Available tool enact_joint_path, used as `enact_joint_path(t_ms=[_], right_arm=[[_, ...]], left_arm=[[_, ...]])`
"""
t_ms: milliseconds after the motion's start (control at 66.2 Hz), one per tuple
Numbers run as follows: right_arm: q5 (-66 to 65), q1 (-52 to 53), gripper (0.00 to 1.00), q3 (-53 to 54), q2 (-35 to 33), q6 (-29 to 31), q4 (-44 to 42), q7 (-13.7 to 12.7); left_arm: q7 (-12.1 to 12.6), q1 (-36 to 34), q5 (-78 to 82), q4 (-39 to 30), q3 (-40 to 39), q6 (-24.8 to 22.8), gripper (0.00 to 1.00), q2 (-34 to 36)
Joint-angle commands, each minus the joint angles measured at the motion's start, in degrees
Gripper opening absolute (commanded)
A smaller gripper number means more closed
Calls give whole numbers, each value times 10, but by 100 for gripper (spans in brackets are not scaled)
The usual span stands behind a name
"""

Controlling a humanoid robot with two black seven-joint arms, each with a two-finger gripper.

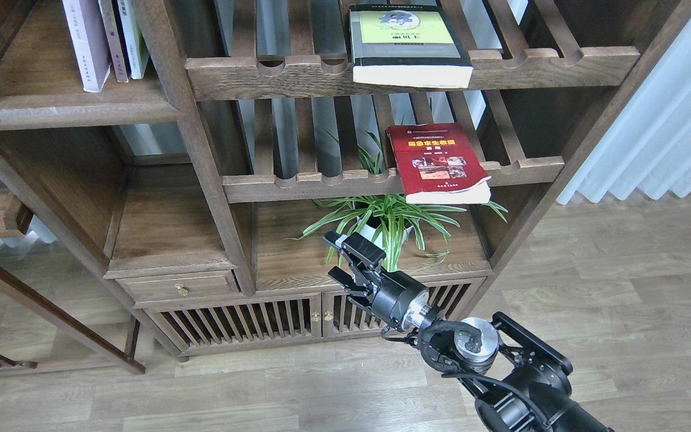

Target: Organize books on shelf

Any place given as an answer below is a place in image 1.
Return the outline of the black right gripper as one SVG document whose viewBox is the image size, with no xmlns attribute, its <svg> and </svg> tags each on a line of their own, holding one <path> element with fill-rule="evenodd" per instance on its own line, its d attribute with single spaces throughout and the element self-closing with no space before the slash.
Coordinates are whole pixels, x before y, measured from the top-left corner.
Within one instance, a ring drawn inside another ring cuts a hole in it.
<svg viewBox="0 0 691 432">
<path fill-rule="evenodd" d="M 347 236 L 327 232 L 323 239 L 348 260 L 353 271 L 349 274 L 333 267 L 328 272 L 348 293 L 351 303 L 399 332 L 412 326 L 422 330 L 431 325 L 428 288 L 402 271 L 389 272 L 382 268 L 385 251 L 359 233 Z"/>
</svg>

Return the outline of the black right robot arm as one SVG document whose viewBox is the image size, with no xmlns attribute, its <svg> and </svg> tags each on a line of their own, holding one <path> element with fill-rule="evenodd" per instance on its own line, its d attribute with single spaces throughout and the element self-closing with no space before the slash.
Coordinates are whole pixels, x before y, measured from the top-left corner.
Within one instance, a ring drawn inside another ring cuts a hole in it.
<svg viewBox="0 0 691 432">
<path fill-rule="evenodd" d="M 400 342 L 419 350 L 428 366 L 458 379 L 488 430 L 607 430 L 571 399 L 570 361 L 515 320 L 502 312 L 490 322 L 447 320 L 424 284 L 382 268 L 386 252 L 359 233 L 324 239 L 348 261 L 349 272 L 329 271 L 348 300 L 384 322 L 383 335 L 401 332 Z"/>
</svg>

